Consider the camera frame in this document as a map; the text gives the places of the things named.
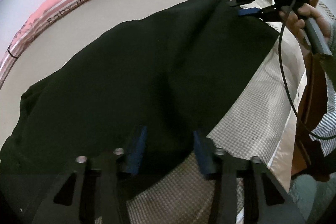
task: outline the human hand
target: human hand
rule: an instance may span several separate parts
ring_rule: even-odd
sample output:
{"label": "human hand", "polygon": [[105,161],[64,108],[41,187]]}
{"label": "human hand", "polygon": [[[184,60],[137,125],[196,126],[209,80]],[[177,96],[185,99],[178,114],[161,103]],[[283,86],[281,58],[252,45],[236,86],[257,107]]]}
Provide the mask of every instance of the human hand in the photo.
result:
{"label": "human hand", "polygon": [[[316,20],[319,28],[325,40],[327,41],[331,35],[331,28],[329,22],[320,14],[320,12],[310,6],[309,4],[305,3],[301,8],[298,9],[298,13],[305,17],[312,17]],[[286,14],[286,7],[282,7],[282,11],[279,12],[280,17],[285,20]],[[293,11],[290,12],[289,17],[286,22],[286,27],[291,31],[291,33],[296,37],[296,39],[300,42],[303,42],[304,38],[304,31],[303,28],[305,27],[305,21],[303,19],[299,19],[297,14]]]}

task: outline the bed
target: bed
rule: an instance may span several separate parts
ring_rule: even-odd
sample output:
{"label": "bed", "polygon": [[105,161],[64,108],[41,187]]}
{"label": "bed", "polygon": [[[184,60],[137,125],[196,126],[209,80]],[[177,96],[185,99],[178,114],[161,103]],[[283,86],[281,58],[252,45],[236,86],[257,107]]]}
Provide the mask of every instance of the bed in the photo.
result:
{"label": "bed", "polygon": [[[142,19],[183,1],[186,0],[89,0],[43,31],[20,55],[0,89],[0,147],[16,126],[21,95],[32,84],[61,68],[75,53],[120,22]],[[278,31],[281,27],[276,22],[269,25]],[[289,190],[296,117],[283,87],[277,44],[208,137],[233,156],[249,159],[258,155]],[[283,63],[297,108],[306,86],[305,64],[299,44],[287,29]],[[191,154],[159,183],[128,202],[131,221],[187,223],[193,219],[193,223],[204,223],[213,191],[213,183],[203,180]],[[241,194],[238,191],[237,222],[243,217]]]}

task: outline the black fabric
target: black fabric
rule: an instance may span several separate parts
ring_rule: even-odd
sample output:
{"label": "black fabric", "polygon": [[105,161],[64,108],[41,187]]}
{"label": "black fabric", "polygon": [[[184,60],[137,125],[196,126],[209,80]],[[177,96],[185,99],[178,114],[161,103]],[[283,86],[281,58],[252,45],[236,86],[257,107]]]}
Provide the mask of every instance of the black fabric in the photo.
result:
{"label": "black fabric", "polygon": [[31,214],[67,160],[123,147],[138,124],[148,139],[142,175],[125,184],[129,198],[181,163],[192,132],[216,126],[278,37],[227,1],[188,0],[123,22],[31,86],[0,152],[0,189],[13,210]]}

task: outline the finger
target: finger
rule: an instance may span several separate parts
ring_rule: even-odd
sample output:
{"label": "finger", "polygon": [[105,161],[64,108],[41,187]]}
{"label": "finger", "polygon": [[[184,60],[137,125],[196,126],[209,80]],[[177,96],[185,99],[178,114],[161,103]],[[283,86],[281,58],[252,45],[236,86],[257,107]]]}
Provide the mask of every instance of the finger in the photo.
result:
{"label": "finger", "polygon": [[284,13],[287,13],[288,10],[289,10],[289,6],[282,6],[281,7],[281,11],[283,11]]}
{"label": "finger", "polygon": [[299,20],[297,14],[295,14],[293,11],[290,12],[289,17],[288,17],[288,22],[291,24],[296,23]]}
{"label": "finger", "polygon": [[286,13],[283,11],[279,12],[280,18],[284,21],[286,19]]}
{"label": "finger", "polygon": [[324,16],[320,16],[319,18],[315,19],[317,22],[317,25],[320,27],[322,34],[325,37],[330,37],[331,35],[331,26],[330,23],[325,19]]}
{"label": "finger", "polygon": [[306,23],[303,19],[298,20],[294,23],[294,29],[299,31],[300,29],[303,29],[306,26]]}
{"label": "finger", "polygon": [[305,37],[305,32],[304,32],[304,30],[299,29],[299,31],[297,32],[297,34],[296,34],[295,37],[296,37],[296,39],[297,39],[299,42],[303,43],[303,38]]}
{"label": "finger", "polygon": [[313,17],[315,19],[322,16],[321,13],[316,8],[310,6],[307,3],[305,3],[301,8],[298,9],[298,13],[302,16]]}

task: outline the black cable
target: black cable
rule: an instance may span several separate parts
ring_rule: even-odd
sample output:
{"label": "black cable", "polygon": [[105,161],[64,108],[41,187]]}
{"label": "black cable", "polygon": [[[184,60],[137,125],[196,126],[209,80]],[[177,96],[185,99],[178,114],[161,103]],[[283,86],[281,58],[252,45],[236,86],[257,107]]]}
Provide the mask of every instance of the black cable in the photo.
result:
{"label": "black cable", "polygon": [[14,55],[9,51],[10,47],[11,47],[11,46],[9,45],[8,48],[7,48],[7,51],[8,51],[8,53],[9,53],[9,55],[10,55],[11,57],[15,58],[15,59],[18,59],[18,57],[14,56]]}
{"label": "black cable", "polygon": [[286,26],[286,22],[287,22],[287,19],[289,17],[289,14],[290,12],[293,10],[293,7],[295,5],[295,2],[296,0],[292,0],[292,3],[291,5],[289,6],[289,9],[288,11],[286,11],[286,15],[285,15],[285,19],[282,23],[282,27],[281,27],[281,31],[280,31],[280,36],[279,36],[279,46],[278,46],[278,51],[279,51],[279,62],[280,62],[280,70],[281,70],[281,75],[282,75],[282,79],[283,79],[283,84],[285,86],[285,91],[286,91],[286,94],[287,94],[287,97],[288,97],[288,100],[289,100],[289,103],[293,109],[293,112],[296,116],[296,118],[300,121],[300,123],[303,125],[303,127],[309,132],[310,135],[312,135],[313,137],[319,139],[319,140],[331,140],[331,139],[334,139],[336,138],[336,135],[334,136],[330,136],[330,137],[321,137],[321,136],[318,136],[316,134],[314,134],[313,132],[311,132],[306,126],[305,124],[301,121],[301,119],[299,119],[298,117],[298,114],[295,110],[295,107],[294,107],[294,103],[291,99],[291,95],[289,93],[289,89],[288,89],[288,85],[287,85],[287,81],[286,81],[286,77],[285,77],[285,73],[284,73],[284,67],[283,67],[283,64],[282,64],[282,56],[281,56],[281,44],[282,44],[282,37],[283,37],[283,34],[284,34],[284,30],[285,30],[285,26]]}

